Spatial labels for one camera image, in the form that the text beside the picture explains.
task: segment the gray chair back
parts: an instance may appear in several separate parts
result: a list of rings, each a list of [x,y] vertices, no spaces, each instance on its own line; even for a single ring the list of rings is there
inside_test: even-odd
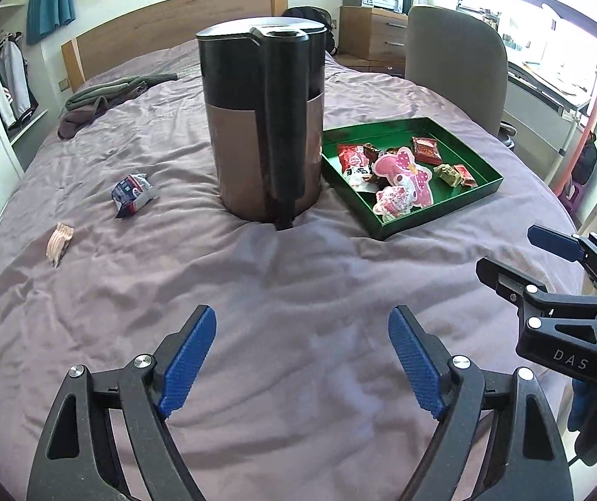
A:
[[[498,33],[473,16],[414,6],[407,20],[405,78],[437,92],[497,136],[507,87]]]

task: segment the blue gripper pad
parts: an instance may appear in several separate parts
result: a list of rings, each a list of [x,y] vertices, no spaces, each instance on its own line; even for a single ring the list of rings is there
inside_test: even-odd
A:
[[[551,252],[568,262],[583,260],[584,252],[579,246],[579,242],[571,235],[563,235],[535,224],[528,228],[528,241],[543,251]]]
[[[440,420],[446,405],[440,392],[440,374],[428,353],[411,330],[403,314],[395,308],[388,316],[388,337],[401,360],[403,371],[412,385],[419,406]]]
[[[169,418],[185,404],[191,385],[204,364],[206,354],[215,339],[217,319],[215,311],[208,307],[198,319],[182,348],[177,352],[164,374],[164,389],[157,404],[163,418]]]

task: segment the backpack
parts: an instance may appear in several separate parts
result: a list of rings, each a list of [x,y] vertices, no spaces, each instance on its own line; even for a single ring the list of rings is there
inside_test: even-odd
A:
[[[329,55],[335,55],[338,50],[336,48],[336,39],[333,36],[333,26],[331,23],[331,13],[321,7],[289,7],[282,16],[292,16],[295,18],[306,18],[314,20],[316,23],[322,23],[326,26],[326,52]]]

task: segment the tray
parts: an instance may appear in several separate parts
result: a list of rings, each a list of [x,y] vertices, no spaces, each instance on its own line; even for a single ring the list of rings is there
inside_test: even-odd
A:
[[[373,212],[376,202],[374,193],[356,192],[344,180],[340,173],[338,144],[340,143],[372,143],[379,149],[408,146],[414,151],[413,137],[432,137],[438,142],[438,148],[444,163],[463,163],[475,178],[478,186],[451,188],[436,175],[430,181],[434,204],[430,207],[414,208],[411,213],[383,222],[382,217]],[[421,163],[431,171],[434,165]],[[370,237],[384,240],[390,235],[409,228],[425,224],[436,218],[454,212],[487,195],[493,194],[503,181],[502,175],[495,171],[481,156],[456,136],[447,132],[433,120],[423,117],[417,119],[401,119],[369,124],[357,124],[344,128],[324,130],[322,148],[322,174],[328,183],[337,191],[344,202],[354,212]]]

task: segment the bed sheet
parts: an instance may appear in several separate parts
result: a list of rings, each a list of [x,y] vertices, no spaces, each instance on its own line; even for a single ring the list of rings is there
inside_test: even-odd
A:
[[[122,367],[199,303],[216,311],[217,337],[187,404],[167,423],[210,500],[398,498],[436,422],[418,407],[388,340],[397,304],[479,367],[532,367],[557,411],[564,379],[516,356],[515,308],[474,272],[488,255],[554,291],[581,287],[578,266],[528,243],[531,224],[574,227],[513,153],[441,96],[328,58],[326,128],[430,116],[504,182],[385,242],[367,237],[322,183],[316,205],[277,232],[239,220],[219,200],[196,42],[135,58],[96,82],[180,69],[181,80],[110,110],[73,140],[51,135],[0,222],[0,480],[16,499],[25,499],[68,368]],[[133,172],[147,173],[160,197],[116,220],[110,190]],[[76,232],[53,268],[45,249],[57,222]],[[132,493],[147,498],[119,437]],[[473,457],[454,498],[467,497],[475,478]]]

